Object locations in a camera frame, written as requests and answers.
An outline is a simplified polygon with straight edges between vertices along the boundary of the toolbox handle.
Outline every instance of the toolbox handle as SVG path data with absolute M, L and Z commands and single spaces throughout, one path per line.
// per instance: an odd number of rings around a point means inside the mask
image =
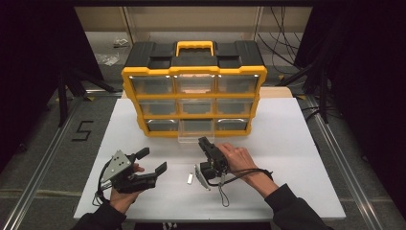
M 179 57 L 180 49 L 205 49 L 210 48 L 210 53 L 214 56 L 212 41 L 178 41 L 176 47 L 176 56 Z

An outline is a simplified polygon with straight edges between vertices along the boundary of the person's left hand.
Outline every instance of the person's left hand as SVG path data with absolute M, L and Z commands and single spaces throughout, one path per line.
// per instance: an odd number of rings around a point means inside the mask
M 143 172 L 146 169 L 140 167 L 137 163 L 134 163 L 134 172 Z M 137 199 L 138 195 L 143 191 L 135 192 L 132 194 L 120 194 L 114 188 L 111 189 L 110 205 L 117 211 L 125 214 L 132 203 Z

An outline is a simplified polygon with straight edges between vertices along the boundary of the storage organizer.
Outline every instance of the storage organizer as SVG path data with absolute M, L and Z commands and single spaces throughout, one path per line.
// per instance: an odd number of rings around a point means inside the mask
M 248 135 L 266 78 L 255 41 L 136 42 L 122 71 L 149 137 Z

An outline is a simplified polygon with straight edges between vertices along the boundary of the transparent bin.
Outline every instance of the transparent bin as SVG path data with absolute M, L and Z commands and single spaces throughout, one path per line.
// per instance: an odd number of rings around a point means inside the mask
M 254 93 L 259 75 L 218 75 L 219 93 Z
M 206 136 L 214 141 L 213 119 L 183 119 L 179 122 L 178 142 L 198 143 L 198 138 Z
M 138 100 L 144 115 L 173 115 L 176 113 L 175 99 Z
M 247 124 L 248 119 L 244 118 L 217 119 L 215 121 L 215 130 L 245 130 Z
M 217 99 L 218 114 L 250 114 L 253 99 Z
M 181 114 L 208 114 L 213 113 L 214 99 L 179 99 Z
M 177 131 L 179 127 L 178 120 L 146 120 L 149 131 Z
M 171 76 L 130 77 L 136 94 L 171 94 L 173 93 Z
M 177 92 L 187 94 L 214 93 L 214 75 L 181 74 L 175 78 Z

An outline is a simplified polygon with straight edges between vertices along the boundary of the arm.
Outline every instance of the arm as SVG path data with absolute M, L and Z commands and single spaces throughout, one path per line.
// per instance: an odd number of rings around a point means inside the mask
M 231 144 L 218 144 L 230 166 L 230 171 L 257 169 L 246 148 L 235 148 Z M 297 198 L 285 184 L 279 187 L 262 172 L 254 172 L 241 178 L 257 190 L 274 211 L 274 222 L 283 230 L 329 229 L 314 210 L 301 198 Z
M 135 172 L 143 172 L 145 169 L 134 164 Z M 85 214 L 73 230 L 115 230 L 125 221 L 126 211 L 135 202 L 141 192 L 132 194 L 119 194 L 114 188 L 111 190 L 110 202 L 103 203 L 93 214 Z

